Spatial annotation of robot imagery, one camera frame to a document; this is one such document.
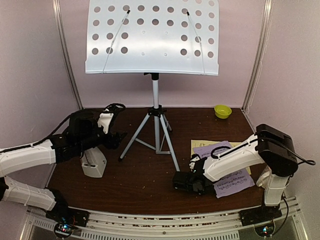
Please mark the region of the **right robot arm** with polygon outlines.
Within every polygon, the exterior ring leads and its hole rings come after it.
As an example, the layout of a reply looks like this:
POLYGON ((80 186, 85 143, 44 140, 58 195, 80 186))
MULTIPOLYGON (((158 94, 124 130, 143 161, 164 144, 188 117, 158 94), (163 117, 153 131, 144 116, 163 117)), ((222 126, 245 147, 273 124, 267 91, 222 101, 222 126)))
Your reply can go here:
POLYGON ((246 168, 266 164, 268 176, 263 205, 256 210, 259 220, 268 220, 281 202, 290 176, 298 170, 292 138, 267 124, 260 124, 256 132, 235 147, 219 145, 208 157, 194 154, 188 172, 177 171, 172 179, 176 190, 199 195, 215 193, 220 198, 234 188, 252 185, 246 168))

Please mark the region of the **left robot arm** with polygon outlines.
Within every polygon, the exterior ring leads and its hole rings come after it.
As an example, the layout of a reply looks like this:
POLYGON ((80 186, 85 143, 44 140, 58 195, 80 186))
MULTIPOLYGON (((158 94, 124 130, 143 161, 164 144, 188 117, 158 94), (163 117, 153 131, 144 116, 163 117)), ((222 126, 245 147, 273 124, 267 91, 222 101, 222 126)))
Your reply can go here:
POLYGON ((9 174, 40 165, 60 164, 79 157, 83 173, 87 177, 101 178, 107 159, 100 145, 116 149, 124 135, 111 133, 117 117, 115 110, 105 109, 98 118, 93 111, 78 111, 69 115, 68 127, 61 134, 50 133, 44 139, 27 145, 0 151, 0 199, 43 209, 57 222, 74 220, 71 209, 58 190, 37 188, 18 182, 9 174))

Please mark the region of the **white folding music stand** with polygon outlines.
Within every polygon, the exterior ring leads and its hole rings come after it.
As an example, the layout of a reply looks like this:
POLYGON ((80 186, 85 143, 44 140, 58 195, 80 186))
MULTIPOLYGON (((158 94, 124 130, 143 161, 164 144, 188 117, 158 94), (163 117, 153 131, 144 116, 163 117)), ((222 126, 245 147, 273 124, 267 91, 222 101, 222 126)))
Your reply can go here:
POLYGON ((85 73, 151 74, 155 134, 169 140, 159 75, 218 75, 219 13, 216 0, 92 0, 85 73))

